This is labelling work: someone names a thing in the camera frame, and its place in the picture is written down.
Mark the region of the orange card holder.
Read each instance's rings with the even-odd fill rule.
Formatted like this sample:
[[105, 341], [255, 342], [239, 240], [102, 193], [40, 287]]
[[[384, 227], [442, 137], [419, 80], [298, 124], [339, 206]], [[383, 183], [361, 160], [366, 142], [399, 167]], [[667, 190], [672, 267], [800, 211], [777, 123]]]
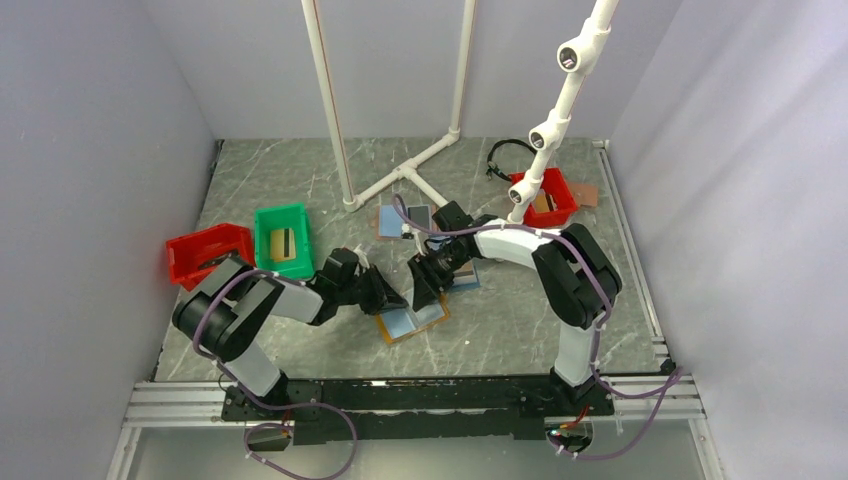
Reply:
[[388, 345], [405, 340], [408, 337], [426, 331], [450, 317], [447, 298], [440, 298], [418, 311], [408, 306], [392, 309], [378, 314], [376, 324], [384, 342]]

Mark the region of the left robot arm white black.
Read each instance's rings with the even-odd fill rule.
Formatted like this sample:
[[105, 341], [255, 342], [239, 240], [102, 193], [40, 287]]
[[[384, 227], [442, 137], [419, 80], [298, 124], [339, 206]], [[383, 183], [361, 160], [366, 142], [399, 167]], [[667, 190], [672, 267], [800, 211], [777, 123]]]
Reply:
[[336, 248], [308, 280], [228, 257], [177, 303], [171, 322], [197, 354], [246, 391], [248, 407], [258, 417], [272, 420], [285, 411], [290, 395], [288, 376], [257, 340], [270, 316], [321, 326], [342, 306], [376, 316], [407, 305], [376, 266], [353, 250]]

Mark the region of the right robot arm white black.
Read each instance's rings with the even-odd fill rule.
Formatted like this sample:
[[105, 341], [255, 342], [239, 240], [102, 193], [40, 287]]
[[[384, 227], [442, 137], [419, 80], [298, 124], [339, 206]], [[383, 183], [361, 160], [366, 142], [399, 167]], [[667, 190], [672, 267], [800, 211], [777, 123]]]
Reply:
[[456, 271], [473, 259], [500, 260], [535, 271], [561, 322], [551, 401], [564, 415], [578, 413], [598, 383], [601, 330], [623, 288], [595, 238], [579, 223], [556, 230], [510, 223], [491, 214], [474, 218], [456, 202], [439, 208], [432, 218], [437, 247], [424, 248], [407, 263], [413, 308], [436, 300], [453, 285]]

